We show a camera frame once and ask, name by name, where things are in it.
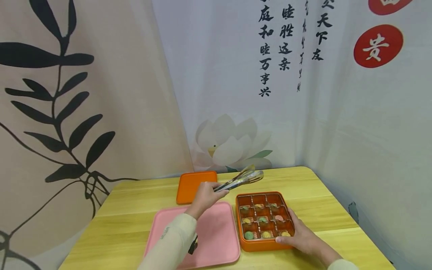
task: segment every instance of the orange lid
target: orange lid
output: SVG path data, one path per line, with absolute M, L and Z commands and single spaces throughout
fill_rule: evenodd
M 217 182 L 215 171 L 184 173 L 180 176 L 177 190 L 177 204 L 190 204 L 201 182 Z

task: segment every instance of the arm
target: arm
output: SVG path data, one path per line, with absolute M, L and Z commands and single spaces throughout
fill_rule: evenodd
M 288 208 L 295 227 L 293 237 L 276 237 L 276 242 L 282 245 L 291 245 L 308 255 L 315 256 L 328 270 L 358 270 L 351 262 L 342 258 L 331 246 L 314 234 L 297 216 Z
M 200 184 L 195 199 L 183 214 L 166 226 L 161 238 L 146 255 L 138 270 L 173 270 L 183 261 L 195 239 L 199 217 L 228 191 L 214 192 L 216 182 Z

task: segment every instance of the hand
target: hand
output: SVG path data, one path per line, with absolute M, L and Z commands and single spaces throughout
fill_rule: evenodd
M 291 245 L 303 253 L 316 256 L 326 268 L 334 261 L 342 257 L 326 242 L 314 234 L 303 222 L 297 217 L 293 210 L 288 208 L 294 224 L 295 233 L 293 237 L 279 236 L 276 242 L 282 245 Z
M 222 185 L 217 182 L 202 182 L 195 194 L 194 201 L 185 211 L 186 214 L 198 220 L 198 218 L 219 199 L 225 197 L 229 191 L 214 192 L 213 189 Z

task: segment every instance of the wooden table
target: wooden table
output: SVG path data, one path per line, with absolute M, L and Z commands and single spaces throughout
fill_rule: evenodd
M 236 173 L 219 174 L 225 182 Z M 73 247 L 60 270 L 136 270 L 153 217 L 176 206 L 179 178 L 123 182 L 114 188 Z M 312 170 L 306 167 L 269 169 L 260 182 L 236 188 L 223 200 L 235 206 L 240 193 L 279 191 L 297 216 L 342 257 L 360 269 L 394 269 Z M 244 252 L 227 269 L 322 269 L 297 250 Z

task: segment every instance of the white character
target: white character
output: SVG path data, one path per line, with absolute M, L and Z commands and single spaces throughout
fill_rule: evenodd
M 376 39 L 371 39 L 369 44 L 371 45 L 371 47 L 369 48 L 365 48 L 363 49 L 363 51 L 371 51 L 369 53 L 369 57 L 366 58 L 366 60 L 370 60 L 372 58 L 375 58 L 378 62 L 381 62 L 381 58 L 378 56 L 379 55 L 379 47 L 389 47 L 390 44 L 388 43 L 382 43 L 385 40 L 384 37 L 381 36 L 381 34 L 378 34 Z
M 386 6 L 388 4 L 396 5 L 400 0 L 381 0 L 381 4 Z

